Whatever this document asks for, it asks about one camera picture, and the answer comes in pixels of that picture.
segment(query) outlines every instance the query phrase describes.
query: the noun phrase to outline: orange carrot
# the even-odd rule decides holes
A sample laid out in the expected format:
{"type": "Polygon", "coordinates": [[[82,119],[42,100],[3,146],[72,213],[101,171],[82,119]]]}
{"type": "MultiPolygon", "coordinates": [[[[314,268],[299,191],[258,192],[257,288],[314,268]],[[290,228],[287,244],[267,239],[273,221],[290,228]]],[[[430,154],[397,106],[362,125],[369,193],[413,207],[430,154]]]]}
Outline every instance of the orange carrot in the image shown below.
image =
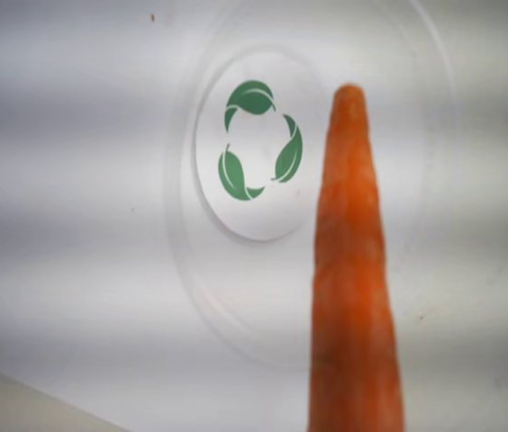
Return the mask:
{"type": "Polygon", "coordinates": [[[353,85],[334,96],[314,264],[309,432],[402,432],[367,107],[353,85]]]}

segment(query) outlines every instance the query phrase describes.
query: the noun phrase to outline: circular sticker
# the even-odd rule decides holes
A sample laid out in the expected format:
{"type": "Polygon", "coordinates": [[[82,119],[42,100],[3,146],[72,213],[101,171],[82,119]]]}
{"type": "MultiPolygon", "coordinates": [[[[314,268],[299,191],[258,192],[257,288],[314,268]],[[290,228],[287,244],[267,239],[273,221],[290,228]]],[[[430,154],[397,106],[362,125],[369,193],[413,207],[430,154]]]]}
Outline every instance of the circular sticker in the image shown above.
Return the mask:
{"type": "Polygon", "coordinates": [[[324,99],[313,71],[281,52],[238,58],[215,79],[197,119],[195,165],[206,201],[230,231],[278,239],[310,214],[324,99]]]}

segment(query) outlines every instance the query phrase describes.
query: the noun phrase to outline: white surface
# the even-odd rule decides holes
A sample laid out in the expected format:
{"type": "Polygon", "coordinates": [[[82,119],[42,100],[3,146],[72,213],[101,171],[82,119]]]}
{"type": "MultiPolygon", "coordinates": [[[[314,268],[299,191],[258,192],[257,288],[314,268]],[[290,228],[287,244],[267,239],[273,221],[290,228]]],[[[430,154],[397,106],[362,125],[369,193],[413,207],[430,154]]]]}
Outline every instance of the white surface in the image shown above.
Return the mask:
{"type": "MultiPolygon", "coordinates": [[[[431,195],[425,235],[391,268],[409,430],[505,431],[508,2],[425,4],[462,137],[455,201],[431,195]]],[[[0,371],[135,431],[304,430],[306,373],[222,342],[168,243],[160,170],[190,103],[179,87],[233,5],[0,7],[0,371]]]]}

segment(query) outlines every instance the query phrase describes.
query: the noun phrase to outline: green leaf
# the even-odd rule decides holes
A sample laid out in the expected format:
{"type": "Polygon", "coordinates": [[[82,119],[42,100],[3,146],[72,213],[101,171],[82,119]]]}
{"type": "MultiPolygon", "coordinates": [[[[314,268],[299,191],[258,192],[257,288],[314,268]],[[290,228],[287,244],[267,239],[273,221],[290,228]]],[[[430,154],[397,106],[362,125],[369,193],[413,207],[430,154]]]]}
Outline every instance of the green leaf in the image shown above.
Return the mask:
{"type": "Polygon", "coordinates": [[[258,197],[264,191],[264,188],[251,189],[244,184],[244,171],[242,163],[236,155],[228,150],[230,144],[226,146],[226,150],[220,155],[218,160],[218,175],[222,181],[222,185],[230,196],[241,201],[249,201],[258,197]]]}
{"type": "Polygon", "coordinates": [[[292,138],[296,130],[296,122],[289,115],[284,114],[284,118],[286,119],[286,123],[288,123],[288,129],[290,130],[290,138],[292,138]]]}
{"type": "Polygon", "coordinates": [[[280,152],[275,165],[276,178],[280,183],[289,181],[298,170],[302,160],[302,134],[292,117],[285,115],[284,118],[290,129],[290,141],[280,152]]]}
{"type": "Polygon", "coordinates": [[[254,198],[256,198],[257,196],[260,196],[260,194],[262,194],[264,192],[263,187],[260,187],[259,189],[250,189],[248,187],[247,189],[248,189],[248,195],[250,195],[250,199],[252,199],[252,200],[254,198]]]}
{"type": "Polygon", "coordinates": [[[226,126],[226,131],[230,128],[230,121],[234,114],[238,111],[238,108],[235,106],[230,106],[226,108],[226,114],[224,114],[224,125],[226,126]]]}
{"type": "Polygon", "coordinates": [[[241,108],[247,113],[262,115],[274,106],[270,88],[260,81],[246,81],[234,90],[226,104],[226,130],[230,126],[230,119],[234,115],[228,114],[230,109],[241,108]]]}

